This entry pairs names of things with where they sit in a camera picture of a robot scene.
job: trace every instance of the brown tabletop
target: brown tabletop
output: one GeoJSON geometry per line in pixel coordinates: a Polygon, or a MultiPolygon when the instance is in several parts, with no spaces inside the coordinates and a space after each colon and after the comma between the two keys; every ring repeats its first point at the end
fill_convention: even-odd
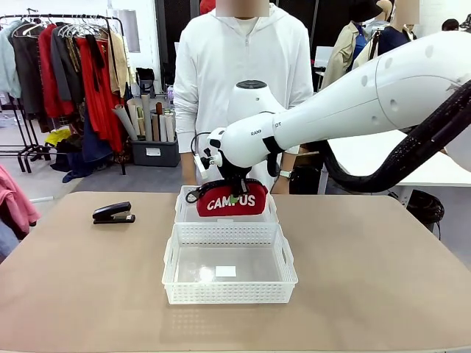
{"type": "Polygon", "coordinates": [[[386,197],[278,196],[289,304],[169,306],[175,195],[74,193],[0,265],[0,349],[412,351],[471,346],[471,274],[386,197]],[[94,226],[131,201],[134,224],[94,226]]]}

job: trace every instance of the gray storage bin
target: gray storage bin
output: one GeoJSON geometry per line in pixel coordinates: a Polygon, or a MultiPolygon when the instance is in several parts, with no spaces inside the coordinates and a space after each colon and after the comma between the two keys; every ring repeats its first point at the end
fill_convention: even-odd
{"type": "Polygon", "coordinates": [[[176,167],[180,163],[178,141],[131,141],[134,164],[152,167],[176,167]]]}

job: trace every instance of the wristwatch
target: wristwatch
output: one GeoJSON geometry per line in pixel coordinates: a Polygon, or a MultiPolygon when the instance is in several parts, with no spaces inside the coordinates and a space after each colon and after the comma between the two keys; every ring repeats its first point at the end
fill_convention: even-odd
{"type": "Polygon", "coordinates": [[[290,171],[280,171],[280,177],[285,177],[288,180],[291,180],[291,174],[290,171]]]}

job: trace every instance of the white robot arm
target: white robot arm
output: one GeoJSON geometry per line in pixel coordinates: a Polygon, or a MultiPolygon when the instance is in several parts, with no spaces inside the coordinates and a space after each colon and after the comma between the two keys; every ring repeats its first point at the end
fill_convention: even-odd
{"type": "Polygon", "coordinates": [[[232,111],[248,111],[209,135],[219,151],[205,164],[217,165],[225,179],[243,178],[270,155],[302,143],[420,125],[471,80],[470,57],[470,34],[431,35],[368,62],[291,110],[264,83],[242,82],[229,104],[230,122],[237,120],[232,111]]]}

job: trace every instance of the red pouch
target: red pouch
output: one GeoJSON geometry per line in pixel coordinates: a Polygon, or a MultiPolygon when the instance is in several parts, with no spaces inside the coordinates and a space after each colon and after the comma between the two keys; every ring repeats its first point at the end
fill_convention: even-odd
{"type": "Polygon", "coordinates": [[[233,215],[260,215],[265,210],[268,190],[258,180],[246,180],[248,193],[232,197],[230,185],[209,187],[196,203],[200,217],[227,217],[233,215]]]}

